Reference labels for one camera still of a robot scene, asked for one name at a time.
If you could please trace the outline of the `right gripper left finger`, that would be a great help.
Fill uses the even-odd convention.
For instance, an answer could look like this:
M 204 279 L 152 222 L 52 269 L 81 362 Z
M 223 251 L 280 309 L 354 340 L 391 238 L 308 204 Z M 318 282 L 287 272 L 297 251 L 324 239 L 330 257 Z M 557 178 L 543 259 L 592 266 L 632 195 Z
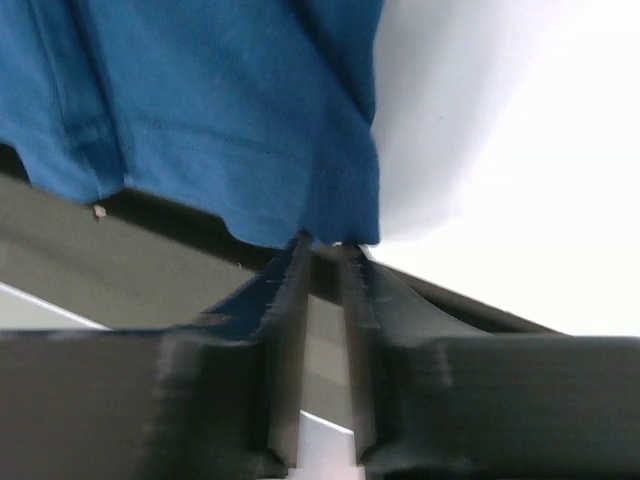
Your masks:
M 269 479 L 298 459 L 310 240 L 192 322 L 5 330 L 5 479 Z

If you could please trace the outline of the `blue t shirt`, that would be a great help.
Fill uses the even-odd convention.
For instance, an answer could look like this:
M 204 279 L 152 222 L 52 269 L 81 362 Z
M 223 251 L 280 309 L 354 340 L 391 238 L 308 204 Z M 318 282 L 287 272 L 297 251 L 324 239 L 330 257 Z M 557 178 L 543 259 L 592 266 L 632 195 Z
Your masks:
M 1 140 L 35 187 L 130 188 L 241 241 L 379 241 L 379 1 L 5 1 Z

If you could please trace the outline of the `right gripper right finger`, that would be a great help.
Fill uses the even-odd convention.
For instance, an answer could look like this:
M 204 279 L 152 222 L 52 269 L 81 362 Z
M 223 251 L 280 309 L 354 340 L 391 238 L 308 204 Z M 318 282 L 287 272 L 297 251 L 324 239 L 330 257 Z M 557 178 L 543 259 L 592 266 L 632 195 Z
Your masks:
M 339 251 L 354 440 L 369 479 L 635 479 L 635 337 L 487 333 Z

